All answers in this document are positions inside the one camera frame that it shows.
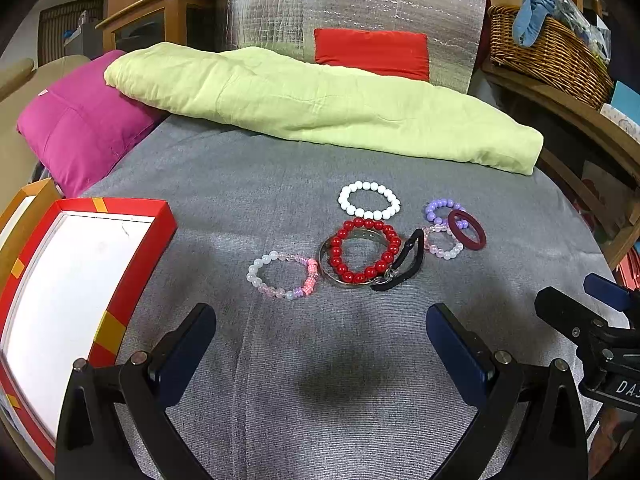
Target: purple beaded bracelet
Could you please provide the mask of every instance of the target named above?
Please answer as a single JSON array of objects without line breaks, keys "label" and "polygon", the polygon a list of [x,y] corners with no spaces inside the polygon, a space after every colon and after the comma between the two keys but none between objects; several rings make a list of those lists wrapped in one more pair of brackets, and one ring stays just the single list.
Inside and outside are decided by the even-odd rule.
[{"label": "purple beaded bracelet", "polygon": [[[424,206],[425,220],[436,225],[446,225],[447,217],[444,217],[444,219],[442,219],[439,216],[436,216],[436,213],[434,213],[436,209],[439,209],[441,207],[449,207],[450,209],[466,211],[466,209],[460,205],[460,202],[455,202],[452,198],[437,198],[436,200],[432,200],[426,206]],[[458,229],[466,229],[469,227],[469,222],[467,222],[466,220],[456,220],[456,226],[458,227]]]}]

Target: black clamp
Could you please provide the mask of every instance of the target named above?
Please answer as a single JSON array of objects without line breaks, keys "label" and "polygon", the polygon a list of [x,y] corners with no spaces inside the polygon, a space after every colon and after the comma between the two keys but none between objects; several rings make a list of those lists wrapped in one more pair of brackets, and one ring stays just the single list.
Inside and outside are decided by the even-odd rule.
[{"label": "black clamp", "polygon": [[114,403],[126,404],[164,480],[211,480],[164,410],[175,406],[209,347],[216,314],[197,304],[150,352],[123,365],[74,362],[56,442],[58,480],[147,480],[130,450]]},{"label": "black clamp", "polygon": [[567,362],[519,364],[504,350],[491,353],[444,304],[427,312],[427,334],[474,420],[431,480],[477,480],[495,452],[516,404],[528,402],[500,480],[586,480],[584,422]]}]

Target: metal screw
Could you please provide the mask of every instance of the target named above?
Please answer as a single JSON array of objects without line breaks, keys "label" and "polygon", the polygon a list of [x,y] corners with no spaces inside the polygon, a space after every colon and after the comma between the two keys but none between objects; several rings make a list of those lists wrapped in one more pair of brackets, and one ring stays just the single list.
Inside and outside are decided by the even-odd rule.
[{"label": "metal screw", "polygon": [[81,372],[82,370],[84,370],[85,366],[86,366],[86,359],[83,357],[79,357],[74,361],[74,370],[76,372]]},{"label": "metal screw", "polygon": [[503,365],[508,365],[511,362],[511,354],[504,350],[498,350],[494,354],[495,360]]},{"label": "metal screw", "polygon": [[554,359],[554,365],[561,372],[565,372],[569,369],[569,365],[566,363],[564,359]]},{"label": "metal screw", "polygon": [[143,352],[142,350],[138,350],[137,352],[134,352],[134,354],[131,356],[131,364],[133,365],[141,365],[142,363],[146,362],[146,352]]}]

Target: white beaded bracelet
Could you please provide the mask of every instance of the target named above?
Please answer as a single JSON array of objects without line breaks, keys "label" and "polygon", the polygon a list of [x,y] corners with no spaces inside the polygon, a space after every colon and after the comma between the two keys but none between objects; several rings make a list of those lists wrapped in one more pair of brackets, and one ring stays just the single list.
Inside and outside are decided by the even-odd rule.
[{"label": "white beaded bracelet", "polygon": [[[361,207],[356,208],[356,206],[349,203],[349,196],[352,192],[359,189],[377,191],[380,195],[384,195],[391,205],[384,211],[364,211]],[[340,192],[340,196],[338,197],[338,204],[340,204],[343,211],[346,211],[347,215],[360,216],[365,220],[389,220],[393,215],[400,211],[400,201],[396,198],[394,192],[377,182],[361,182],[358,180],[348,186],[344,186]]]},{"label": "white beaded bracelet", "polygon": [[[428,227],[423,227],[424,231],[424,249],[429,251],[431,254],[435,254],[439,258],[443,258],[444,260],[450,260],[455,258],[460,254],[460,251],[464,248],[464,245],[458,241],[458,239],[454,236],[451,229],[446,224],[432,224]],[[445,251],[439,248],[435,244],[431,244],[429,242],[429,234],[430,233],[439,233],[440,231],[446,231],[448,235],[453,238],[453,247],[450,250]]]}]

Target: magenta pillow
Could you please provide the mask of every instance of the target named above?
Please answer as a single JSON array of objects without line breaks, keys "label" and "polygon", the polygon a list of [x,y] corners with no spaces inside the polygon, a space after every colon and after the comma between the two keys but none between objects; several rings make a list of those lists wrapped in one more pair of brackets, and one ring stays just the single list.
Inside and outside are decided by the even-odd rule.
[{"label": "magenta pillow", "polygon": [[67,197],[107,176],[168,115],[104,82],[105,69],[123,54],[112,50],[76,68],[18,118],[18,131]]}]

